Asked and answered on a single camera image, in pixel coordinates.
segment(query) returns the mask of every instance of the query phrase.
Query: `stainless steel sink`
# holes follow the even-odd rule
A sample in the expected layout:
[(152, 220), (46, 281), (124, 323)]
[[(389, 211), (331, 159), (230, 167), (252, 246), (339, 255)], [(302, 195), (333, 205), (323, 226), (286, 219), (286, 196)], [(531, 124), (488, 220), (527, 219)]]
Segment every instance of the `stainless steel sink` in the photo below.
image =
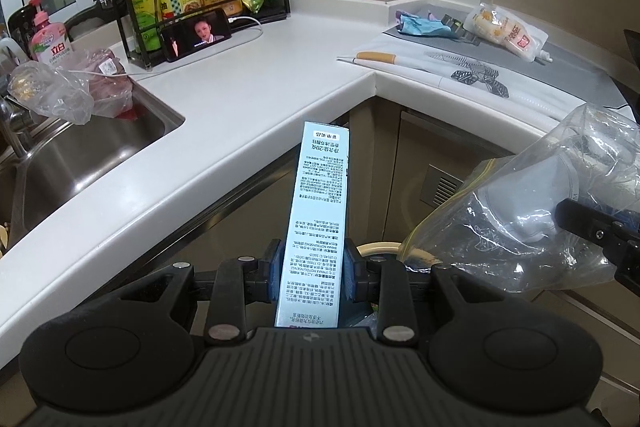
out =
[(184, 118), (134, 84), (132, 118), (93, 116), (85, 125), (55, 121), (17, 160), (0, 162), (0, 221), (11, 222), (9, 248), (111, 169), (179, 127)]

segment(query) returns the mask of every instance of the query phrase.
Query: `light blue box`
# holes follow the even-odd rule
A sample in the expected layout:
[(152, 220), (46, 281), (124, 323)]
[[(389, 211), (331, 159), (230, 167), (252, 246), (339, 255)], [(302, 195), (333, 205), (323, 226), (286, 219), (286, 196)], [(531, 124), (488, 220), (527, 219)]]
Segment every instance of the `light blue box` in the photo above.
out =
[(335, 328), (347, 210), (349, 130), (305, 123), (276, 326)]

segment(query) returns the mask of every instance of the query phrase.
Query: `blue cloth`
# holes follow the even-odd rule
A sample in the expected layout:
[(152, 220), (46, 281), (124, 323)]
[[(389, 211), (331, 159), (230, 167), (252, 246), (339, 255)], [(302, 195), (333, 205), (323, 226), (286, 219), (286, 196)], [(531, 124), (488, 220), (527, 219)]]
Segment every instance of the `blue cloth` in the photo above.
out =
[(429, 18), (425, 19), (398, 10), (396, 12), (396, 21), (398, 22), (396, 29), (404, 35), (456, 38), (451, 28), (442, 24), (442, 22), (431, 13), (429, 13)]

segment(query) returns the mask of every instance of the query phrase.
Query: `round black pad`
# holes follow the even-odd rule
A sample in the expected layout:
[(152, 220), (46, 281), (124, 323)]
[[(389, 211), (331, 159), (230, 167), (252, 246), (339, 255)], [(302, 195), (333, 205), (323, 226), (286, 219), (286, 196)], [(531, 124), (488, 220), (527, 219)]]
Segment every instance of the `round black pad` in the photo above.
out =
[(66, 344), (66, 355), (85, 369), (114, 369), (140, 351), (140, 339), (122, 328), (99, 327), (80, 331)]
[(506, 328), (484, 339), (484, 352), (508, 369), (542, 369), (558, 355), (556, 343), (536, 330)]
[(540, 414), (585, 403), (600, 378), (602, 352), (577, 325), (507, 298), (454, 314), (431, 339), (429, 363), (471, 403)]
[(194, 347), (162, 311), (115, 299), (42, 325), (20, 352), (30, 391), (38, 401), (85, 413), (130, 410), (168, 393), (190, 370)]

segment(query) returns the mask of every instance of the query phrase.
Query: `metal screw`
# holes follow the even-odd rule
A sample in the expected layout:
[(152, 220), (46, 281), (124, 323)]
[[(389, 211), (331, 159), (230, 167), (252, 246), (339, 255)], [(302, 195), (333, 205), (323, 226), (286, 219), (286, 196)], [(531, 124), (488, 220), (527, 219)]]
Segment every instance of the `metal screw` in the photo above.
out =
[(382, 335), (388, 340), (393, 342), (406, 342), (410, 341), (415, 333), (414, 330), (407, 326), (389, 326), (385, 328)]
[(232, 341), (240, 330), (232, 324), (216, 324), (209, 328), (209, 336), (217, 341)]

